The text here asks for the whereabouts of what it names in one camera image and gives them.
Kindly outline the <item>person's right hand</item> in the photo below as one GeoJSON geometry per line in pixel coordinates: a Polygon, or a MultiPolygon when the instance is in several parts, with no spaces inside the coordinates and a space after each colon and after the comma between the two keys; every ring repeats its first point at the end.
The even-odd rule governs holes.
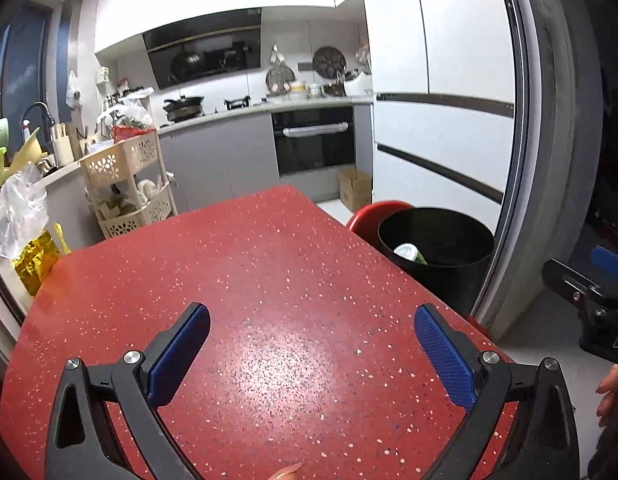
{"type": "Polygon", "coordinates": [[[598,426],[608,425],[612,410],[614,409],[618,389],[618,365],[614,364],[608,374],[597,385],[596,393],[602,396],[596,410],[598,426]]]}

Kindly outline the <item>person's left hand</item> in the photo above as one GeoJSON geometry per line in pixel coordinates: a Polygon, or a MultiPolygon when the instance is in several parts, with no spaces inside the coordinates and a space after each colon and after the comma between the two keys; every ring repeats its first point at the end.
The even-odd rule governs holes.
{"type": "Polygon", "coordinates": [[[303,468],[303,463],[285,466],[274,474],[271,474],[268,480],[297,480],[298,471],[300,471],[301,468],[303,468]]]}

